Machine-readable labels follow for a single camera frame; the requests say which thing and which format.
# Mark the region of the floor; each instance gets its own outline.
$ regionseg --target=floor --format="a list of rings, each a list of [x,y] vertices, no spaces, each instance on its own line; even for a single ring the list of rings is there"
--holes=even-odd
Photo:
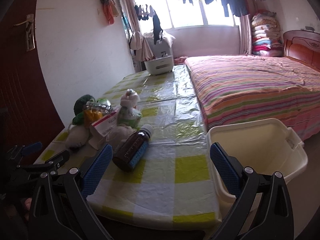
[[[305,141],[308,155],[305,172],[288,184],[294,216],[294,235],[298,236],[320,206],[320,133]]]

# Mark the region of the orange cloth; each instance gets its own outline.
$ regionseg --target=orange cloth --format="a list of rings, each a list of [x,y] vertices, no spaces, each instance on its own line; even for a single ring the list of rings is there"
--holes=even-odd
[[[114,24],[115,23],[115,19],[113,17],[113,12],[112,12],[112,6],[111,6],[112,2],[109,2],[109,4],[104,4],[103,5],[103,11],[104,14],[106,16],[107,21],[109,22],[109,24]]]

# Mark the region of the door handle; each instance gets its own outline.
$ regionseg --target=door handle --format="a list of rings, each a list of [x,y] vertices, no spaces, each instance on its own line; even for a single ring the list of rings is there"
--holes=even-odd
[[[26,24],[26,28],[25,28],[25,35],[26,35],[26,49],[27,51],[33,50],[35,49],[35,38],[34,38],[34,14],[28,14],[26,17],[26,20],[21,22],[21,23],[17,23],[14,24],[13,26],[19,26],[22,24]]]

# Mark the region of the brown medicine bottle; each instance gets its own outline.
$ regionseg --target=brown medicine bottle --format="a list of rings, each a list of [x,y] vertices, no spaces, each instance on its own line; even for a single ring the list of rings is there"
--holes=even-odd
[[[112,158],[114,164],[123,171],[133,171],[146,152],[152,134],[153,127],[150,124],[143,125],[117,150]]]

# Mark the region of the white wall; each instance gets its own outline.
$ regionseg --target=white wall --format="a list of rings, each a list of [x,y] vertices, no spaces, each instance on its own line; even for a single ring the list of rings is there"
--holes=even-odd
[[[239,27],[199,26],[166,30],[176,39],[172,49],[175,57],[238,55],[240,51]]]
[[[266,0],[257,3],[259,9],[277,13],[282,33],[305,29],[305,26],[311,26],[320,33],[320,21],[307,0]]]
[[[134,73],[122,20],[107,25],[99,0],[37,0],[41,69],[62,122],[82,95],[95,98]]]

